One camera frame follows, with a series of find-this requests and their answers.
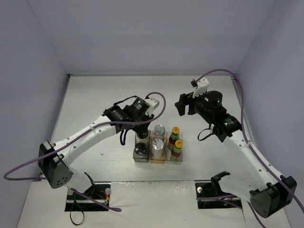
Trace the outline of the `black-cap white bottle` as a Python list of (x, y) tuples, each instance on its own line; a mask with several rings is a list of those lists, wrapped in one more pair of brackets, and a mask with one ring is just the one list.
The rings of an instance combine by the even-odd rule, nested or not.
[(133, 159), (135, 162), (148, 162), (148, 147), (144, 143), (137, 143), (133, 150)]
[(144, 144), (148, 145), (149, 142), (150, 142), (150, 131), (147, 130), (143, 134), (136, 133), (135, 134), (135, 142), (136, 143), (144, 143)]

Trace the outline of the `silver-cap white jar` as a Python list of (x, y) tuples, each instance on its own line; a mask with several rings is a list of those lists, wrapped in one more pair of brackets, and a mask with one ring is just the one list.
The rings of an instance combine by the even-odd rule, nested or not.
[(165, 127), (161, 124), (158, 124), (158, 125), (154, 126), (153, 139), (160, 139), (160, 140), (164, 141), (165, 133), (166, 133)]
[(154, 139), (152, 141), (151, 153), (152, 159), (160, 160), (164, 152), (164, 142), (161, 139)]

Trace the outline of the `red sauce bottle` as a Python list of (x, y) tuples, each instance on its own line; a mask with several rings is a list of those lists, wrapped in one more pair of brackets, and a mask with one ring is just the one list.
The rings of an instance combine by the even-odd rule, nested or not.
[(168, 148), (170, 150), (173, 148), (173, 145), (175, 144), (175, 142), (179, 139), (179, 133), (180, 133), (179, 127), (177, 127), (177, 126), (173, 127), (172, 132), (169, 137), (169, 141), (168, 141)]
[(183, 142), (181, 140), (177, 140), (171, 149), (171, 161), (180, 161), (182, 158), (182, 147)]

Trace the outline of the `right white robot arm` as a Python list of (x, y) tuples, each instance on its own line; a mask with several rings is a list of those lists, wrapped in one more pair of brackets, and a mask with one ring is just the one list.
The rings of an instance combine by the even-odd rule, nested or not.
[(278, 212), (294, 199), (297, 183), (292, 176), (285, 177), (274, 168), (250, 140), (243, 136), (241, 123), (227, 113), (222, 106), (222, 93), (209, 91), (199, 96), (181, 94), (175, 103), (180, 116), (199, 114), (208, 124), (210, 135), (215, 135), (245, 165), (253, 177), (247, 182), (232, 177), (223, 171), (211, 178), (210, 190), (220, 196), (225, 193), (236, 195), (253, 207), (263, 218)]

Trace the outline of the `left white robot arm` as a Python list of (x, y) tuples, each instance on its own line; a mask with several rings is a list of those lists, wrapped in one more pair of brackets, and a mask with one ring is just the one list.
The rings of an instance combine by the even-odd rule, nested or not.
[(38, 161), (38, 166), (51, 188), (66, 186), (77, 190), (84, 199), (92, 198), (95, 194), (93, 179), (88, 173), (72, 168), (71, 164), (102, 140), (123, 131), (132, 130), (139, 138), (146, 139), (149, 134), (149, 120), (154, 117), (153, 111), (158, 106), (158, 100), (148, 97), (136, 97), (131, 105), (124, 108), (116, 102), (74, 135), (57, 143), (44, 141), (39, 147), (39, 156), (43, 159)]

